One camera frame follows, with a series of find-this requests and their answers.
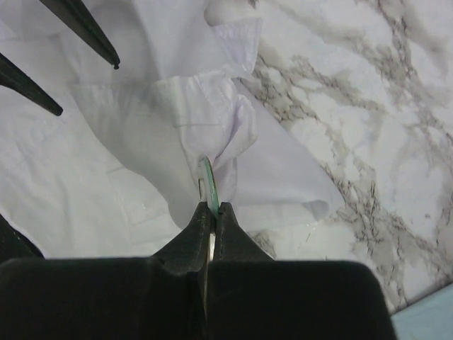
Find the light blue surface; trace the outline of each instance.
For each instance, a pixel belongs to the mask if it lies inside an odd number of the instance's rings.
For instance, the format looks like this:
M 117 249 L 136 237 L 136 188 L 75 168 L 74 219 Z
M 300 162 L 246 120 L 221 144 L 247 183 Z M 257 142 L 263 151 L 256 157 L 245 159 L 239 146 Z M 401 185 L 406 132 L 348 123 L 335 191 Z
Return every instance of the light blue surface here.
M 453 285 L 392 317 L 399 340 L 453 340 Z

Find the white cloth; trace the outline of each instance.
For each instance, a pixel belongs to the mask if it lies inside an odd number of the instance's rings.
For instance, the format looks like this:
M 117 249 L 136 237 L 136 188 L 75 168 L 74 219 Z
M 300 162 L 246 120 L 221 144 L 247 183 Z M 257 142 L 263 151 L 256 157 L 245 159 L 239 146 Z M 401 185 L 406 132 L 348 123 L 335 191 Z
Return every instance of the white cloth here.
M 153 254 L 191 218 L 203 155 L 245 230 L 342 204 L 234 80 L 253 71 L 259 19 L 209 27 L 205 0 L 85 2 L 119 70 L 39 1 L 0 0 L 1 53 L 64 109 L 53 117 L 0 87 L 0 213 L 46 257 Z
M 391 317 L 399 340 L 453 339 L 453 285 Z

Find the white fabric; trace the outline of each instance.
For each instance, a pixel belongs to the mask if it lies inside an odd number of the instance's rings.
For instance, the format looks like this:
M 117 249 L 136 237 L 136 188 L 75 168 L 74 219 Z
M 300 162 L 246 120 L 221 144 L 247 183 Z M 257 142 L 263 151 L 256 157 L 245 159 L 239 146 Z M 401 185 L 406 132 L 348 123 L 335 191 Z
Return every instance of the white fabric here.
M 207 3 L 86 1 L 121 58 L 114 71 L 60 23 L 41 23 L 39 1 L 0 0 L 0 51 L 64 108 L 56 118 L 0 87 L 0 213 L 46 257 L 154 253 L 191 218 L 203 155 L 245 230 L 342 204 L 234 80 L 253 71 L 260 20 L 211 28 Z

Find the marble countertop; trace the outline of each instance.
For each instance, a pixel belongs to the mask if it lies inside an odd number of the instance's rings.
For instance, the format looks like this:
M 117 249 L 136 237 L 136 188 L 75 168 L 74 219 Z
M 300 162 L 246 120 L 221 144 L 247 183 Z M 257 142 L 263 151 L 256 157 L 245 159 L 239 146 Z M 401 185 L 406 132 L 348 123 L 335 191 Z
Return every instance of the marble countertop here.
M 367 264 L 392 312 L 450 283 L 453 1 L 220 2 L 263 18 L 245 84 L 345 200 L 327 220 L 255 240 L 279 259 Z

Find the gray marble veining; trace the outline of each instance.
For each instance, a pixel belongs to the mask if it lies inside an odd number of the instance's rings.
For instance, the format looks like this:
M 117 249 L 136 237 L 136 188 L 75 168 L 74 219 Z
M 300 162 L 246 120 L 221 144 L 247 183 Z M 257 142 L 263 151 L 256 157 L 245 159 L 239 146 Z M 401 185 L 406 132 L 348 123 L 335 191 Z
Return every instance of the gray marble veining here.
M 244 84 L 344 197 L 324 227 L 352 232 L 350 252 L 377 275 L 392 311 L 451 282 L 453 59 L 446 34 L 433 33 L 434 19 L 409 0 L 248 2 L 264 26 L 255 79 Z M 376 21 L 375 31 L 347 20 L 348 11 Z M 301 235 L 253 237 L 278 258 L 278 244 L 291 247 Z M 296 250 L 304 258 L 304 247 Z

